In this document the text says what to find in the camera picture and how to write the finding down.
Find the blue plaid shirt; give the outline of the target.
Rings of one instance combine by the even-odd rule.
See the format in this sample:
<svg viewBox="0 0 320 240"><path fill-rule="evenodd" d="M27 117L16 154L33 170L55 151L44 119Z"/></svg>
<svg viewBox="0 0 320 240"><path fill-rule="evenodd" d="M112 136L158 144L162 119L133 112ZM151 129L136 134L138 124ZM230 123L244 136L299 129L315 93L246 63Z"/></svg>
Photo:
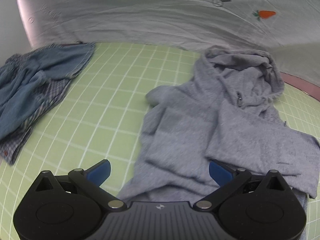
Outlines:
<svg viewBox="0 0 320 240"><path fill-rule="evenodd" d="M15 163L21 148L25 145L26 141L30 137L33 126L38 119L64 99L72 80L73 79L68 82L55 81L53 84L48 85L45 89L45 94L48 96L49 101L47 103L43 103L31 117L25 120L25 122L21 124L18 129L16 129L16 131L7 135L5 138L1 138L1 157L9 165L13 165Z"/></svg>

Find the blue denim jacket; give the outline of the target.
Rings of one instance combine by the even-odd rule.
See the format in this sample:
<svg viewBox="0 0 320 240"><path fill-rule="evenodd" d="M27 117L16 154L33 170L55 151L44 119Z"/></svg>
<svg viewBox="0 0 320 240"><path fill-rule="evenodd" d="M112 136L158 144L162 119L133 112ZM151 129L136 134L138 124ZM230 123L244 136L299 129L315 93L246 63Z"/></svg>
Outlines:
<svg viewBox="0 0 320 240"><path fill-rule="evenodd" d="M48 85L75 78L94 51L94 43L51 44L8 58L1 67L1 138L16 131L49 101Z"/></svg>

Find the grey printed backdrop cloth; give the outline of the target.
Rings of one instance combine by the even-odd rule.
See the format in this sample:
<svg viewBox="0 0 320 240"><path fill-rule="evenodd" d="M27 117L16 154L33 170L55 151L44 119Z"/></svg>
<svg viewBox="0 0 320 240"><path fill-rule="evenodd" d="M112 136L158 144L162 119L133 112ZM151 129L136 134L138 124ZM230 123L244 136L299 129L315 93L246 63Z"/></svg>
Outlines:
<svg viewBox="0 0 320 240"><path fill-rule="evenodd" d="M33 47L132 42L268 51L319 84L319 0L17 0Z"/></svg>

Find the grey zip hoodie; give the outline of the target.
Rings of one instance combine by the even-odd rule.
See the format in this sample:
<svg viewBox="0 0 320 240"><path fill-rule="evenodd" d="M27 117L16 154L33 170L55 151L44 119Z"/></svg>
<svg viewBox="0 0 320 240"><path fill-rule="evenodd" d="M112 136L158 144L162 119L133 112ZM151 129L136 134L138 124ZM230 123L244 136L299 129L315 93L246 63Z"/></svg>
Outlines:
<svg viewBox="0 0 320 240"><path fill-rule="evenodd" d="M269 53L207 49L188 82L146 94L140 154L118 197L194 203L218 188L209 175L218 160L257 175L279 171L306 205L317 196L319 142L281 120L273 103L283 91Z"/></svg>

